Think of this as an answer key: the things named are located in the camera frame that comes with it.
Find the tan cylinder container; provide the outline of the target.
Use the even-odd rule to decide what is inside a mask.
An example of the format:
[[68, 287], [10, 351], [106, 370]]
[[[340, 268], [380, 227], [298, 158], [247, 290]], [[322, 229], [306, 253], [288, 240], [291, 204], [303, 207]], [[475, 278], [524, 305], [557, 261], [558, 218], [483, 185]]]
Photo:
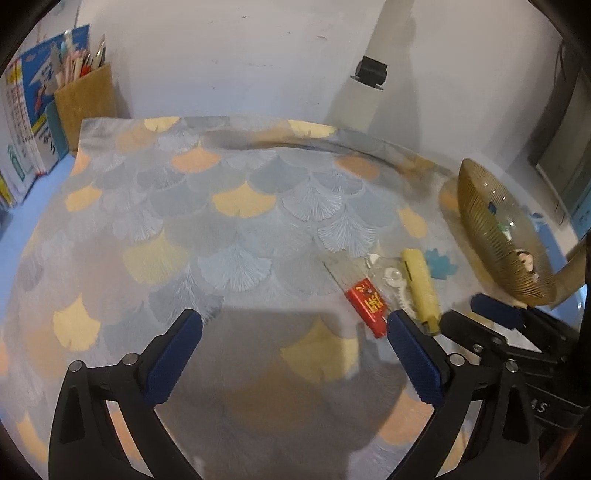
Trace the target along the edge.
[[556, 297], [552, 308], [562, 304], [584, 285], [590, 285], [590, 235], [581, 239], [567, 254], [567, 263], [554, 275]]

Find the amber ribbed glass bowl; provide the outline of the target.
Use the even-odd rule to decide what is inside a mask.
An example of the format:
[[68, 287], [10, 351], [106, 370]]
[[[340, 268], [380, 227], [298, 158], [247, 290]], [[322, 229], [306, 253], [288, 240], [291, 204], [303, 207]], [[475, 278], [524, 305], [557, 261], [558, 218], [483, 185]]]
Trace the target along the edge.
[[[467, 236], [495, 282], [527, 305], [553, 303], [556, 286], [546, 249], [529, 215], [502, 182], [466, 158], [458, 174], [457, 196]], [[537, 280], [524, 270], [516, 249], [534, 256]]]

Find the white plastic gear toy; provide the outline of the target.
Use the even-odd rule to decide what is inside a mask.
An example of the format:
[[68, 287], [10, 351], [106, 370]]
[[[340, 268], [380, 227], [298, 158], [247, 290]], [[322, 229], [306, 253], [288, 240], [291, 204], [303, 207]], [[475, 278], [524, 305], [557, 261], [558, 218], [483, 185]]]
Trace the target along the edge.
[[366, 257], [370, 281], [379, 290], [391, 311], [403, 310], [416, 317], [406, 270], [400, 258], [388, 258], [376, 253]]

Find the red small packet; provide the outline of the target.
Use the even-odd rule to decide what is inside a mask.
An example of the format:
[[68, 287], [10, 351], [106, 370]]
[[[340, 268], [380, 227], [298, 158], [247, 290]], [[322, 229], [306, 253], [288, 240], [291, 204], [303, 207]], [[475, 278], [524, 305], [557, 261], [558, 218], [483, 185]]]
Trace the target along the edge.
[[388, 306], [373, 283], [368, 278], [363, 278], [346, 290], [345, 295], [374, 336], [385, 337]]

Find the metal ruler blade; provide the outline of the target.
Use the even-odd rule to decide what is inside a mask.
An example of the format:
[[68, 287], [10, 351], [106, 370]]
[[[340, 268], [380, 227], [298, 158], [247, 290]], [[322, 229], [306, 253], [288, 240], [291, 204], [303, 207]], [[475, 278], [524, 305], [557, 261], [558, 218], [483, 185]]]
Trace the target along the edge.
[[341, 287], [343, 293], [353, 290], [356, 285], [367, 278], [362, 269], [342, 252], [322, 255], [322, 264]]

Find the patterned fan-motif table mat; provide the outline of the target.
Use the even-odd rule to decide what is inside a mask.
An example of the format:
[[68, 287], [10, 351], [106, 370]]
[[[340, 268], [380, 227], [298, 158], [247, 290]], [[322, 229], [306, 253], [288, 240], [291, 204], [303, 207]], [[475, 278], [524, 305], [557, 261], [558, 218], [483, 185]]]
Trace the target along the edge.
[[48, 473], [67, 366], [140, 352], [187, 308], [204, 336], [158, 416], [207, 479], [383, 479], [430, 407], [322, 259], [421, 250], [443, 309], [496, 287], [456, 175], [293, 120], [86, 121], [42, 214], [1, 245], [1, 415]]

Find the white lamp pole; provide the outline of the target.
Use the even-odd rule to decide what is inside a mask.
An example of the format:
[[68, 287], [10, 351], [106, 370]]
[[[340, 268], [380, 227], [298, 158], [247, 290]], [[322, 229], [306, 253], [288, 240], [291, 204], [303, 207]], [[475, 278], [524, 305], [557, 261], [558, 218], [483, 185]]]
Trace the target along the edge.
[[413, 1], [387, 1], [353, 75], [335, 96], [329, 124], [387, 136], [416, 118], [411, 60]]

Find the stack of books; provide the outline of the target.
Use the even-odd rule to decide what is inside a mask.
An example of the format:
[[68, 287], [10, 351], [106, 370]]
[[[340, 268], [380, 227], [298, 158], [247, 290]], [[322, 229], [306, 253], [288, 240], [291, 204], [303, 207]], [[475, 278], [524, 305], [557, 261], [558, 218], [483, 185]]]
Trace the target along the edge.
[[57, 35], [28, 50], [19, 48], [1, 75], [1, 190], [11, 206], [68, 152], [51, 61], [64, 42]]

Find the brown pen holder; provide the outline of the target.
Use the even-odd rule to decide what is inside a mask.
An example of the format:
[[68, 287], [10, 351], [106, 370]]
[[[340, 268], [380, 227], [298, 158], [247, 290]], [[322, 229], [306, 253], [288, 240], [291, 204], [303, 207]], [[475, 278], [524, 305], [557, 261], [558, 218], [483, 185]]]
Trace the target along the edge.
[[54, 100], [69, 151], [77, 151], [81, 125], [89, 118], [115, 118], [115, 93], [109, 63], [58, 89]]

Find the black wall television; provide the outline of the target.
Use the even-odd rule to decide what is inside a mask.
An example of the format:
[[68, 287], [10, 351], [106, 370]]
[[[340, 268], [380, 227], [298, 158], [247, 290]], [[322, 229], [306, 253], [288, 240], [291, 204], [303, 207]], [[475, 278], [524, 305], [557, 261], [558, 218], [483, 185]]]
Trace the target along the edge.
[[566, 42], [531, 141], [529, 163], [549, 184], [562, 217], [583, 236], [590, 229], [590, 74]]

